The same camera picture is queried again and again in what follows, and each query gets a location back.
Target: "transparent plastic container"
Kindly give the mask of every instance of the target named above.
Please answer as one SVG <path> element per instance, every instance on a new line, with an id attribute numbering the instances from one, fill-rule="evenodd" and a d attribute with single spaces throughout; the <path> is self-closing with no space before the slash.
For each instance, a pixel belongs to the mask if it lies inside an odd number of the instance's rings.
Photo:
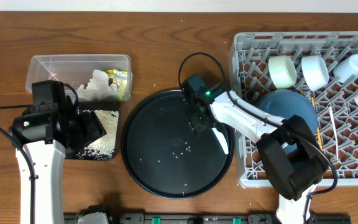
<path id="1" fill-rule="evenodd" d="M 92 78 L 93 70 L 118 69 L 127 71 L 127 85 L 117 91 L 81 91 L 78 92 L 80 101 L 127 101 L 131 98 L 132 72 L 131 58 L 128 55 L 36 55 L 31 59 L 25 89 L 32 93 L 31 85 L 45 80 L 56 80 L 78 89 Z M 66 89 L 66 95 L 73 93 Z"/>

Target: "black cable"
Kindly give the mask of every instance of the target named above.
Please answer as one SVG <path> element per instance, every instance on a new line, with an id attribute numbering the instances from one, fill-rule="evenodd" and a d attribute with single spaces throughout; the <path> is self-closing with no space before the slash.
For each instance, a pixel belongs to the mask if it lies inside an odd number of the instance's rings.
<path id="1" fill-rule="evenodd" d="M 73 87 L 71 87 L 69 84 L 67 83 L 64 83 L 64 86 L 69 88 L 75 95 L 75 102 L 73 104 L 73 112 L 75 112 L 77 110 L 77 107 L 78 107 L 78 94 L 77 92 L 75 91 L 75 89 Z"/>
<path id="2" fill-rule="evenodd" d="M 25 108 L 32 105 L 14 105 L 14 106 L 0 106 L 0 109 L 14 109 L 14 108 Z"/>
<path id="3" fill-rule="evenodd" d="M 307 213 L 307 209 L 308 209 L 309 202 L 310 202 L 310 200 L 311 200 L 311 196 L 312 196 L 312 195 L 318 195 L 318 194 L 323 194 L 323 193 L 330 192 L 330 191 L 332 191 L 332 190 L 336 187 L 336 185 L 337 185 L 337 174 L 336 174 L 336 169 L 335 169 L 333 163 L 328 159 L 328 157 L 327 157 L 324 153 L 322 153 L 322 152 L 320 151 L 320 149 L 318 149 L 318 148 L 317 148 L 310 140 L 308 140 L 306 137 L 295 133 L 295 132 L 292 131 L 291 129 L 288 129 L 288 128 L 283 127 L 283 126 L 281 126 L 281 125 L 279 125 L 279 124 L 276 124 L 276 123 L 274 123 L 274 122 L 271 122 L 271 121 L 269 121 L 267 118 L 263 118 L 263 117 L 261 117 L 261 116 L 255 114 L 255 113 L 253 113 L 252 111 L 249 111 L 247 108 L 244 108 L 244 107 L 241 106 L 239 103 L 237 103 L 237 100 L 235 100 L 235 99 L 231 96 L 231 94 L 230 94 L 230 87 L 229 87 L 229 85 L 227 84 L 226 74 L 224 73 L 224 70 L 223 70 L 222 65 L 218 62 L 218 60 L 216 60 L 216 58 L 214 58 L 214 57 L 213 57 L 212 55 L 210 55 L 210 54 L 207 54 L 207 53 L 204 53 L 204 52 L 196 52 L 196 53 L 192 53 L 191 55 L 187 56 L 187 57 L 182 61 L 181 65 L 180 65 L 180 67 L 179 67 L 179 72 L 178 72 L 179 88 L 180 88 L 182 91 L 183 91 L 183 89 L 181 88 L 181 81 L 180 81 L 180 74 L 181 74 L 182 67 L 183 67 L 183 65 L 185 64 L 185 62 L 186 62 L 189 58 L 191 58 L 192 56 L 195 56 L 195 55 L 205 55 L 205 56 L 209 57 L 210 59 L 214 60 L 214 62 L 218 65 L 218 67 L 219 67 L 220 70 L 221 70 L 222 76 L 223 76 L 223 83 L 224 83 L 224 86 L 225 86 L 225 88 L 226 88 L 227 96 L 228 96 L 229 99 L 233 102 L 234 105 L 236 105 L 236 106 L 237 106 L 238 108 L 240 108 L 242 111 L 244 111 L 244 112 L 250 114 L 251 116 L 253 116 L 253 117 L 255 117 L 255 118 L 257 118 L 257 119 L 259 119 L 259 120 L 265 122 L 266 124 L 269 124 L 269 125 L 271 125 L 271 126 L 273 126 L 273 127 L 276 127 L 276 128 L 278 128 L 278 129 L 282 129 L 282 130 L 286 131 L 288 134 L 290 134 L 290 135 L 292 135 L 292 136 L 294 136 L 294 137 L 296 137 L 296 138 L 298 138 L 298 139 L 300 139 L 300 140 L 303 140 L 303 141 L 307 142 L 310 146 L 312 146 L 313 148 L 315 148 L 316 151 L 317 151 L 321 156 L 323 156 L 323 157 L 328 161 L 329 167 L 331 168 L 331 171 L 333 172 L 333 175 L 334 175 L 334 182 L 333 182 L 333 184 L 332 184 L 330 187 L 328 187 L 328 188 L 326 188 L 326 189 L 319 190 L 319 191 L 316 191 L 316 192 L 310 192 L 310 193 L 308 194 L 308 196 L 307 196 L 308 198 L 307 198 L 307 200 L 306 200 L 306 205 L 305 205 L 305 211 L 304 211 L 304 214 L 303 214 L 304 223 L 306 224 L 306 213 Z"/>
<path id="4" fill-rule="evenodd" d="M 21 154 L 23 155 L 23 158 L 25 160 L 25 162 L 27 163 L 27 166 L 29 167 L 29 171 L 30 171 L 30 184 L 31 184 L 31 190 L 30 190 L 30 224 L 34 224 L 35 223 L 35 175 L 34 175 L 34 167 L 31 164 L 31 161 L 29 159 L 29 157 L 27 156 L 27 154 L 24 152 L 23 150 L 23 146 L 21 143 L 16 142 L 16 140 L 10 136 L 6 131 L 4 131 L 2 128 L 0 128 L 0 133 L 7 137 L 13 144 L 13 146 L 19 150 L 21 152 Z"/>

